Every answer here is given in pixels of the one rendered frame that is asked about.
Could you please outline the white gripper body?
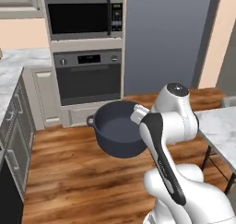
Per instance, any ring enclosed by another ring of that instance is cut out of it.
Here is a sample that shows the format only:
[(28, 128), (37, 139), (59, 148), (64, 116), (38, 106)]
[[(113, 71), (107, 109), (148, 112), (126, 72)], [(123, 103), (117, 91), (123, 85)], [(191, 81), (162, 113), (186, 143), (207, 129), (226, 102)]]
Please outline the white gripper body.
[(134, 111), (130, 116), (132, 122), (140, 124), (141, 120), (148, 114), (149, 109), (142, 106), (141, 104), (136, 104), (134, 106)]

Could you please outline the dark blue pot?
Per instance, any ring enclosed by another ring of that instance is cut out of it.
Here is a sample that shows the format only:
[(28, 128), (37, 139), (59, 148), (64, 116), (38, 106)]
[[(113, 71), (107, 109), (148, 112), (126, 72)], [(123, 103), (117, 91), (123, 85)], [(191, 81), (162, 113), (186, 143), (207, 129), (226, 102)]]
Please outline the dark blue pot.
[(106, 154), (129, 159), (147, 148), (138, 125), (130, 119), (135, 105), (129, 100), (113, 101), (87, 117), (87, 125), (94, 128), (97, 143)]

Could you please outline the steel built-in oven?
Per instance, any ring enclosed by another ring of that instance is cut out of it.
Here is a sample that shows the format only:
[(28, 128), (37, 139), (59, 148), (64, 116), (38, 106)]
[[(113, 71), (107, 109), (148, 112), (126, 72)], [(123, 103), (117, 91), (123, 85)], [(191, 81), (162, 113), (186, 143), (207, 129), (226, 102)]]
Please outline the steel built-in oven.
[(122, 50), (54, 53), (62, 106), (121, 98)]

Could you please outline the grey blue fridge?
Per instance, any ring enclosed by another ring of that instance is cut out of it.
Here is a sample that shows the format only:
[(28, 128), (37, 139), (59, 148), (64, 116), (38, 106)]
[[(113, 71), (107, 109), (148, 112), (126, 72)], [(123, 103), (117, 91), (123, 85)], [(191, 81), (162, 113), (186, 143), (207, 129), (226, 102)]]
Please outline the grey blue fridge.
[(219, 0), (127, 0), (124, 93), (195, 87)]

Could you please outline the beige tall oven cabinet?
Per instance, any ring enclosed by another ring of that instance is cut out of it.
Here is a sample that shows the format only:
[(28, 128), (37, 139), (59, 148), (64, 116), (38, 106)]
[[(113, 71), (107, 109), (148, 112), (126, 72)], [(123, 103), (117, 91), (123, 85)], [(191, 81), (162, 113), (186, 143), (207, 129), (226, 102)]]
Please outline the beige tall oven cabinet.
[(54, 77), (54, 93), (56, 97), (56, 105), (58, 108), (60, 123), (64, 127), (80, 126), (86, 123), (87, 117), (96, 110), (111, 101), (106, 100), (92, 103), (82, 103), (75, 105), (62, 106), (59, 95), (59, 88), (57, 83), (57, 77), (54, 66), (54, 53), (65, 52), (84, 52), (84, 51), (97, 51), (97, 50), (110, 50), (121, 49), (122, 50), (122, 72), (121, 72), (121, 98), (124, 96), (124, 43), (125, 43), (125, 16), (126, 16), (126, 0), (123, 4), (123, 31), (121, 38), (99, 38), (99, 39), (78, 39), (78, 40), (66, 40), (66, 41), (52, 41), (50, 38), (50, 32), (48, 27), (48, 21), (45, 11), (44, 0), (41, 0), (41, 9), (45, 18), (48, 42), (50, 46), (50, 52), (53, 62), (53, 77)]

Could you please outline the beige corner base cupboard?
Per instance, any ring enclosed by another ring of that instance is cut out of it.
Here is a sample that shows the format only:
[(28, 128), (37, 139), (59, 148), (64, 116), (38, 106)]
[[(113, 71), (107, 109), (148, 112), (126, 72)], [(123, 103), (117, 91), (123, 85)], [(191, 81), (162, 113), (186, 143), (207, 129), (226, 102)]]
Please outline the beige corner base cupboard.
[(49, 65), (25, 66), (23, 81), (36, 129), (44, 130), (59, 125), (53, 68)]

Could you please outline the steel microwave oven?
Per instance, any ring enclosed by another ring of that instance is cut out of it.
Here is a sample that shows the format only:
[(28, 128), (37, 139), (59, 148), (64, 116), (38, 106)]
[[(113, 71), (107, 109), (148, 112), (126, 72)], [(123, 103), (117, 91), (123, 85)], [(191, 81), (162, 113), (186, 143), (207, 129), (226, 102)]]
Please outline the steel microwave oven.
[(44, 0), (52, 41), (121, 38), (124, 0)]

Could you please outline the grey base cupboard run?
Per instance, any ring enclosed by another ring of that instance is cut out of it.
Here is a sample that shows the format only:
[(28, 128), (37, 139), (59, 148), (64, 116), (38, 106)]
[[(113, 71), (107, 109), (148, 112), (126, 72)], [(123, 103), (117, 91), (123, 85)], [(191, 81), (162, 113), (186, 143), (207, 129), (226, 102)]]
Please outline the grey base cupboard run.
[(0, 126), (2, 149), (21, 199), (24, 199), (35, 125), (23, 77), (19, 77)]

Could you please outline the black appliance front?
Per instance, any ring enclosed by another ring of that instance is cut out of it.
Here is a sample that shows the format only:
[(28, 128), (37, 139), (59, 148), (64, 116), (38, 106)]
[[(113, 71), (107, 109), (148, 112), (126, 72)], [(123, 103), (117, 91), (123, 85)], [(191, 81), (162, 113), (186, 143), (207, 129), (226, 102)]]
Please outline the black appliance front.
[(0, 224), (21, 224), (23, 203), (6, 160), (0, 170)]

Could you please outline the black table leg frame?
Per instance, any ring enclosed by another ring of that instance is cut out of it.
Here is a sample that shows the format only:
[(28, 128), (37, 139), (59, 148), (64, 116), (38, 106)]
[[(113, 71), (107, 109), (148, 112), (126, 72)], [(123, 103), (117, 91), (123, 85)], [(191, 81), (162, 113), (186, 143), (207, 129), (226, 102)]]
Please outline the black table leg frame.
[(204, 160), (202, 162), (202, 165), (201, 165), (201, 170), (203, 171), (207, 165), (207, 161), (210, 159), (211, 162), (213, 163), (213, 165), (218, 169), (218, 171), (221, 173), (221, 175), (227, 180), (227, 186), (225, 188), (225, 195), (228, 195), (229, 192), (230, 192), (230, 189), (231, 187), (235, 184), (235, 180), (236, 180), (236, 174), (233, 172), (230, 176), (230, 178), (228, 179), (224, 173), (221, 171), (221, 169), (214, 163), (214, 161), (210, 158), (211, 155), (213, 155), (211, 153), (211, 150), (212, 150), (212, 147), (211, 146), (208, 146), (207, 147), (207, 150), (206, 150), (206, 154), (205, 154), (205, 157), (204, 157)]

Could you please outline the beige wall cupboard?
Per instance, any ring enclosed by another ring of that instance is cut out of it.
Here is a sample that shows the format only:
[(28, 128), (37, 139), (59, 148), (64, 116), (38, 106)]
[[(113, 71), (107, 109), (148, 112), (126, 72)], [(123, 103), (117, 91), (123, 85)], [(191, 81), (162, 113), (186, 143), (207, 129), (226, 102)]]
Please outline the beige wall cupboard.
[(42, 17), (41, 0), (0, 0), (0, 19)]

